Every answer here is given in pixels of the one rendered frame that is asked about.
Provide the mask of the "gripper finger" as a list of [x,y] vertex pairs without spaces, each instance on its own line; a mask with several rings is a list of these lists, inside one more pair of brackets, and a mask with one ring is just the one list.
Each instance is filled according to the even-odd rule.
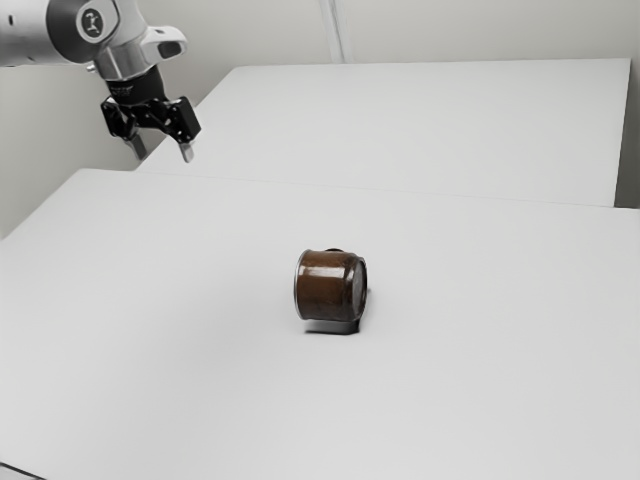
[[147,148],[139,133],[136,121],[128,118],[111,97],[100,105],[109,133],[120,138],[134,153],[138,160],[147,157]]
[[149,115],[153,127],[171,137],[184,162],[190,163],[194,159],[193,143],[201,132],[201,125],[189,99],[185,96],[176,100],[153,99],[149,104]]

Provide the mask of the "brown mug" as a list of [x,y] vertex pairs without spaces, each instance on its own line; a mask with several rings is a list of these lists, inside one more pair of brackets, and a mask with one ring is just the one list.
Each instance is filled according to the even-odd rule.
[[358,322],[368,295],[365,259],[340,249],[307,249],[296,264],[293,295],[302,320]]

